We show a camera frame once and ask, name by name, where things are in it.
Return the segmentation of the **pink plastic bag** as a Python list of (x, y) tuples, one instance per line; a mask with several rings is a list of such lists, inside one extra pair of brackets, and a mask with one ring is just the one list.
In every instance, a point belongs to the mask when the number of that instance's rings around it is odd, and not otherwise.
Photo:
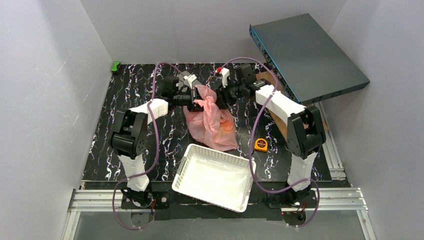
[(195, 103), (203, 111), (190, 112), (185, 106), (183, 113), (191, 137), (217, 151), (230, 151), (238, 147), (235, 119), (228, 109), (219, 109), (217, 94), (206, 85), (195, 85), (201, 99)]

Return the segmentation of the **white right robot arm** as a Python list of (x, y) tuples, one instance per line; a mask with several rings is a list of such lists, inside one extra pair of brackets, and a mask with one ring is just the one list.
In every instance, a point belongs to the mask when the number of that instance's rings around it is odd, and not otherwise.
[(214, 74), (221, 80), (216, 90), (217, 105), (221, 109), (233, 106), (238, 99), (254, 98), (283, 122), (284, 139), (291, 154), (290, 172), (285, 188), (266, 193), (283, 195), (291, 202), (304, 199), (311, 190), (314, 161), (326, 142), (320, 110), (289, 99), (277, 89), (277, 77), (273, 77), (273, 82), (258, 78), (248, 63), (235, 68), (235, 82), (230, 81), (230, 70), (225, 65), (218, 67)]

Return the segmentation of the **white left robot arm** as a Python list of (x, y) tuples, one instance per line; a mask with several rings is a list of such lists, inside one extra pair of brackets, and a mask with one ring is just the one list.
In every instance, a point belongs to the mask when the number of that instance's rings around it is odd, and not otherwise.
[(137, 107), (116, 111), (109, 145), (124, 167), (130, 192), (142, 193), (150, 183), (142, 157), (147, 144), (148, 124), (166, 116), (177, 106), (186, 107), (190, 112), (203, 111), (203, 107), (195, 102), (201, 100), (195, 88), (197, 82), (194, 74), (166, 76), (163, 88), (154, 99)]

